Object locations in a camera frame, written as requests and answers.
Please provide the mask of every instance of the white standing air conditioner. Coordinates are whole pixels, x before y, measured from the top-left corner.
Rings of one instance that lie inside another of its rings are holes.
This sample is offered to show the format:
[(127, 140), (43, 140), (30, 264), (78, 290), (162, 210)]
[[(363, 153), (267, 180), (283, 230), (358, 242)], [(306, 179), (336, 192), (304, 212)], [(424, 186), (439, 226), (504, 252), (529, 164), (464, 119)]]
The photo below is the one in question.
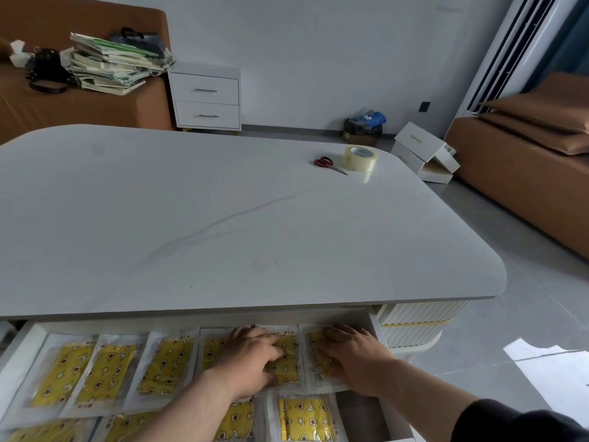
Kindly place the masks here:
[(456, 118), (483, 112), (480, 103), (518, 94), (578, 0), (513, 0)]

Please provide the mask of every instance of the white nightstand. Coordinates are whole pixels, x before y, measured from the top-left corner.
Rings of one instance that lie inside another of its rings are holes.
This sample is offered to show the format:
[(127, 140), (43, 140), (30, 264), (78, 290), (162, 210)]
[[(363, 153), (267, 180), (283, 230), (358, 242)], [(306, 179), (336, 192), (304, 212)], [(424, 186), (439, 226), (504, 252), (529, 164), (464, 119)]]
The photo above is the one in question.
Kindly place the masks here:
[(178, 127), (241, 130), (239, 68), (176, 62), (168, 76)]

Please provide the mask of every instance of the sofa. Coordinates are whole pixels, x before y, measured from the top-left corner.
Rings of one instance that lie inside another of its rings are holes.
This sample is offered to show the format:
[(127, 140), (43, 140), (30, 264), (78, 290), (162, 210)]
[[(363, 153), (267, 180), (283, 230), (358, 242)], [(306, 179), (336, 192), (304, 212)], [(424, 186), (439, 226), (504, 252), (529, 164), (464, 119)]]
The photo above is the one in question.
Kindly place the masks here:
[(128, 26), (158, 32), (171, 49), (166, 14), (156, 9), (95, 0), (0, 0), (0, 144), (32, 130), (99, 124), (173, 130), (165, 76), (149, 78), (126, 96), (69, 88), (46, 94), (29, 88), (25, 69), (10, 59), (10, 42), (67, 49), (70, 32), (107, 38)]
[(589, 78), (553, 73), (486, 105), (446, 136), (455, 175), (589, 259)]

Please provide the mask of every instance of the scissors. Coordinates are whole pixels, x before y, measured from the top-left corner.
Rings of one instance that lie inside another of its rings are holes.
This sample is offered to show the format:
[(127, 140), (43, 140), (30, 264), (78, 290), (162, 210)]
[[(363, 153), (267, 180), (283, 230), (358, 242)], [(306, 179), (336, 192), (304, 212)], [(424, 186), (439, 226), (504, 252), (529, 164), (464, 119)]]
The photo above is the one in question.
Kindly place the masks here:
[(315, 160), (315, 166), (323, 167), (325, 169), (333, 169), (337, 172), (340, 172), (341, 174), (348, 175), (343, 170), (334, 167), (333, 160), (328, 157), (321, 157), (320, 159)]

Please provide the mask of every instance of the person's left hand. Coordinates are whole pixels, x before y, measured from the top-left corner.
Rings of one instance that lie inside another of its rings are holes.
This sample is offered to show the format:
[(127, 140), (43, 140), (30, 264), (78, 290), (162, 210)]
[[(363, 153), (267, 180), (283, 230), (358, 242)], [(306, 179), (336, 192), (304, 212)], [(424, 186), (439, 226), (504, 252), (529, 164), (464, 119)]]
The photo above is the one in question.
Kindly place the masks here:
[(276, 376), (264, 372), (264, 366), (284, 355), (273, 344), (280, 334), (269, 334), (262, 327), (238, 327), (210, 369), (220, 375), (229, 387), (233, 400), (250, 397), (265, 386), (276, 383)]

